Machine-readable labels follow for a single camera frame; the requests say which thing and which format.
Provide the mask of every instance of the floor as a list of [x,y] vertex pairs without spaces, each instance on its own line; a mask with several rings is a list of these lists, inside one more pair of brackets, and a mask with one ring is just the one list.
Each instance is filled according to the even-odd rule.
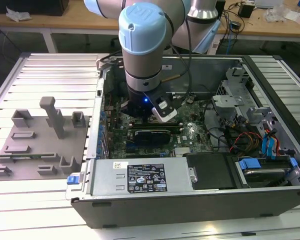
[[[47,53],[44,39],[40,33],[9,32],[8,37],[23,51]],[[90,35],[90,45],[86,45],[85,36],[80,34],[54,34],[60,53],[111,53],[119,49],[110,46],[111,35]],[[261,41],[238,40],[230,47],[231,55],[279,55],[297,73],[300,73],[300,43],[271,41],[266,50],[260,50]],[[228,43],[224,42],[217,54],[226,54]],[[18,50],[0,34],[0,86],[19,57]]]

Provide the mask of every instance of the power supply label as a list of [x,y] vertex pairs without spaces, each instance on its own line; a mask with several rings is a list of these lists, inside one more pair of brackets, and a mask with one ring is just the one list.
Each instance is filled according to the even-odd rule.
[[128,165],[127,175],[131,194],[168,191],[163,164]]

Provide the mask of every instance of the motherboard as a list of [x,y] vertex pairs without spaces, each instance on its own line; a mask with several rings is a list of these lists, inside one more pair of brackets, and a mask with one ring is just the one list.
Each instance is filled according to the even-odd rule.
[[105,100],[110,159],[182,157],[186,153],[213,151],[200,117],[203,101],[185,103],[167,123],[158,123],[154,116],[143,122],[122,113],[124,101]]

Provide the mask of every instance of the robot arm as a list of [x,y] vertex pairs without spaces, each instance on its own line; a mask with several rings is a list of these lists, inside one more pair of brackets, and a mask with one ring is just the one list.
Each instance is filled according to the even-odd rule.
[[118,37],[132,108],[140,109],[143,116],[152,112],[160,122],[172,119],[177,115],[176,108],[161,88],[163,52],[172,39],[176,46],[188,48],[184,46],[189,44],[187,27],[183,24],[186,19],[199,33],[192,43],[194,49],[202,49],[207,24],[210,27],[216,21],[215,14],[218,16],[216,0],[194,0],[192,5],[191,0],[84,0],[84,3],[93,13],[118,19]]

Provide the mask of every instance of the paper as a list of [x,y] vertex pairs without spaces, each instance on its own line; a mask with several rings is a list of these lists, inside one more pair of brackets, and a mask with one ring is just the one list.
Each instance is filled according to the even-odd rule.
[[22,20],[30,20],[30,14],[28,12],[17,12],[12,11],[9,8],[6,8],[7,13],[5,14],[8,18],[12,19],[13,21],[19,22]]
[[296,21],[298,17],[300,17],[300,13],[296,12],[296,11],[291,11],[291,10],[284,16],[284,18],[292,20],[292,21]]

